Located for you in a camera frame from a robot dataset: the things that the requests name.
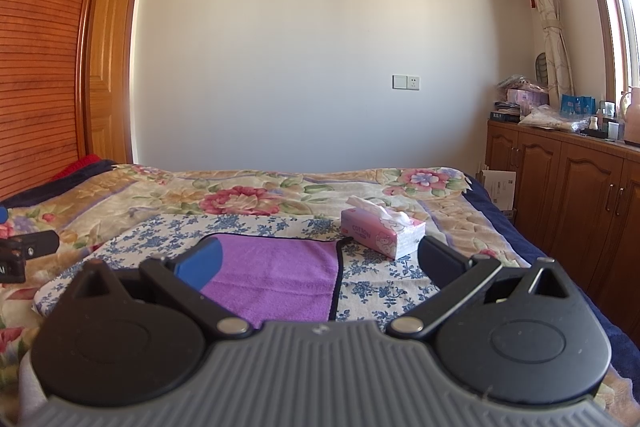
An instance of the red cloth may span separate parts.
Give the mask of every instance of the red cloth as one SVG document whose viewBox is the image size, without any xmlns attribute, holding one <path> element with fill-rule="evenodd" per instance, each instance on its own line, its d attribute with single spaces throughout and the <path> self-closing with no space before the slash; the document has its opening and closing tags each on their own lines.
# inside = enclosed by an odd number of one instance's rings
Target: red cloth
<svg viewBox="0 0 640 427">
<path fill-rule="evenodd" d="M 89 156 L 85 156 L 84 158 L 80 158 L 77 162 L 73 162 L 71 165 L 67 166 L 65 169 L 60 171 L 58 174 L 52 177 L 49 181 L 59 180 L 60 178 L 64 178 L 69 174 L 73 174 L 80 170 L 82 167 L 86 167 L 87 165 L 91 165 L 92 163 L 96 163 L 101 161 L 102 158 L 97 154 L 90 154 Z"/>
</svg>

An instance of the triangular hole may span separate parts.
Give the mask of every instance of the triangular hole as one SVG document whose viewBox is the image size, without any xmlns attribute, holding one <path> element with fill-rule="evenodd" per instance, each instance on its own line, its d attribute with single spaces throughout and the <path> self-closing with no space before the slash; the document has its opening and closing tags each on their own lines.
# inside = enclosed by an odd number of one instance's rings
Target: triangular hole
<svg viewBox="0 0 640 427">
<path fill-rule="evenodd" d="M 511 277 L 494 282 L 484 294 L 484 304 L 506 301 L 521 280 L 522 277 Z"/>
<path fill-rule="evenodd" d="M 538 277 L 538 283 L 532 289 L 531 293 L 534 295 L 556 297 L 558 299 L 566 299 L 569 296 L 554 271 L 548 268 L 542 270 L 540 277 Z"/>
<path fill-rule="evenodd" d="M 87 299 L 91 297 L 100 297 L 104 295 L 109 295 L 109 287 L 104 282 L 102 278 L 102 274 L 100 272 L 95 271 L 84 278 L 82 284 L 76 288 L 76 293 L 74 298 L 76 299 Z"/>
</svg>

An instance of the stack of books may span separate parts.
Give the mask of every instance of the stack of books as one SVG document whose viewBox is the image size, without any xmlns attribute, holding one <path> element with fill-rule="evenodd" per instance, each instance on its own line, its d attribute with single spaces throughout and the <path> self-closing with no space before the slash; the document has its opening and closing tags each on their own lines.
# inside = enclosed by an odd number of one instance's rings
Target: stack of books
<svg viewBox="0 0 640 427">
<path fill-rule="evenodd" d="M 490 118 L 500 122 L 518 123 L 520 121 L 520 105 L 512 102 L 495 102 Z"/>
</svg>

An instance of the purple towel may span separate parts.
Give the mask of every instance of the purple towel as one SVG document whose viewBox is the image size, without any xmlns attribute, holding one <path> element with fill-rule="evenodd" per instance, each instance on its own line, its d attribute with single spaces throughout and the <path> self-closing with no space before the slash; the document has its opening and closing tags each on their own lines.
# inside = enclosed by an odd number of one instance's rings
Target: purple towel
<svg viewBox="0 0 640 427">
<path fill-rule="evenodd" d="M 263 321 L 326 321 L 338 283 L 337 243 L 216 234 L 220 271 L 200 290 L 258 328 Z"/>
</svg>

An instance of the white cloth with blue flowers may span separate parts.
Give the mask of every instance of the white cloth with blue flowers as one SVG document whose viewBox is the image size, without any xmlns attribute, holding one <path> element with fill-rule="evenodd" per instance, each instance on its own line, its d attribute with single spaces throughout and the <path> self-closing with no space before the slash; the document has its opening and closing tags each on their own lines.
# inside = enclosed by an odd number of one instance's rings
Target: white cloth with blue flowers
<svg viewBox="0 0 640 427">
<path fill-rule="evenodd" d="M 152 255 L 180 255 L 212 233 L 336 241 L 342 237 L 339 225 L 338 220 L 329 218 L 163 214 L 111 239 L 84 261 L 102 259 L 113 269 L 134 268 Z M 444 240 L 444 235 L 433 228 L 428 233 Z M 383 328 L 437 291 L 420 270 L 415 253 L 390 261 L 381 253 L 352 242 L 342 248 L 342 254 L 336 315 L 339 321 L 376 320 Z M 40 313 L 49 314 L 81 266 L 77 263 L 38 291 L 34 304 Z"/>
</svg>

